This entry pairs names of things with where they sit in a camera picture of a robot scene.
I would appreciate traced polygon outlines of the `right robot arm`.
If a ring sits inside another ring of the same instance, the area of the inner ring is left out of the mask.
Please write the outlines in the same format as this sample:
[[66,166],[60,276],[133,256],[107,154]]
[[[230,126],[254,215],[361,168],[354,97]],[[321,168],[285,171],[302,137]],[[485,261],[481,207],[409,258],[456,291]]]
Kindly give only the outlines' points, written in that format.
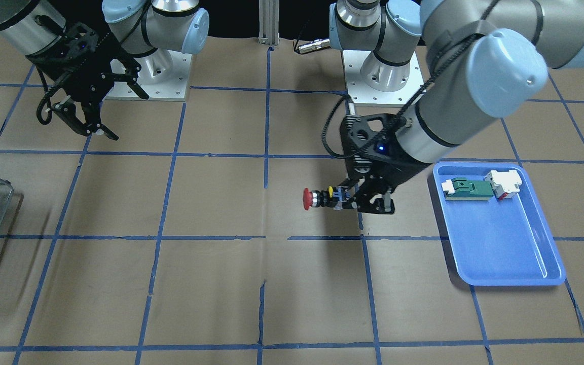
[[100,118],[115,83],[148,100],[144,85],[174,74],[174,55],[197,55],[206,43],[209,13],[198,1],[103,1],[91,27],[49,1],[0,1],[0,35],[38,70],[42,125],[56,114],[81,136],[117,140]]

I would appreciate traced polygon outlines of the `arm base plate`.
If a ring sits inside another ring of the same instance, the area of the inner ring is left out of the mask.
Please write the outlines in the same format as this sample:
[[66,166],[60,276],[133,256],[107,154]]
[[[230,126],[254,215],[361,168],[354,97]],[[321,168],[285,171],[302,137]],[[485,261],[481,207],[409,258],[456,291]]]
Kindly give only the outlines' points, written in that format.
[[141,65],[137,83],[150,101],[185,102],[193,55],[158,49],[152,55],[137,58]]
[[408,64],[383,64],[373,52],[342,51],[348,95],[357,106],[399,107],[423,84],[416,53]]

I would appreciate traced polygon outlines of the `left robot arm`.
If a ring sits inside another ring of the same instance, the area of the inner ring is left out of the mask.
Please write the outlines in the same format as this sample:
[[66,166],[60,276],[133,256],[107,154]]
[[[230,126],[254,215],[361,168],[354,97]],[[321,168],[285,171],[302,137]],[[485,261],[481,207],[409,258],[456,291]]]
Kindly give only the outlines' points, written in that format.
[[347,178],[305,190],[304,208],[392,214],[396,187],[538,93],[549,69],[584,68],[584,1],[338,1],[329,41],[371,51],[407,71],[419,39],[429,79],[396,114],[359,116],[339,127]]

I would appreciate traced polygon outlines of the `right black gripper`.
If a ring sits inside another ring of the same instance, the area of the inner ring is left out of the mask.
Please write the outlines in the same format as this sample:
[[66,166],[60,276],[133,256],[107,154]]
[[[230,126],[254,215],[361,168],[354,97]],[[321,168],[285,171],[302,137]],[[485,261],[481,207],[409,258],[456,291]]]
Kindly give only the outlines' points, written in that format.
[[[138,83],[141,65],[121,47],[111,33],[101,35],[82,22],[61,27],[39,22],[42,30],[55,35],[53,44],[28,55],[40,76],[44,96],[35,111],[42,125],[55,113],[74,133],[111,133],[100,120],[100,107],[107,100],[148,100]],[[129,95],[121,96],[125,83]]]

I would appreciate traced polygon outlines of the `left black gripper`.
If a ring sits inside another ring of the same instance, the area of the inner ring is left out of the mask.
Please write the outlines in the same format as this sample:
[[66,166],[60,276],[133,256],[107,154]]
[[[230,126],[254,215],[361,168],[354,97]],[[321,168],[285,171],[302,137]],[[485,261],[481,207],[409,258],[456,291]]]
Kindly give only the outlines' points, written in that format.
[[401,153],[401,166],[383,168],[378,173],[367,173],[343,180],[334,187],[334,210],[358,209],[361,213],[392,215],[395,205],[391,194],[395,189],[424,170],[424,163]]

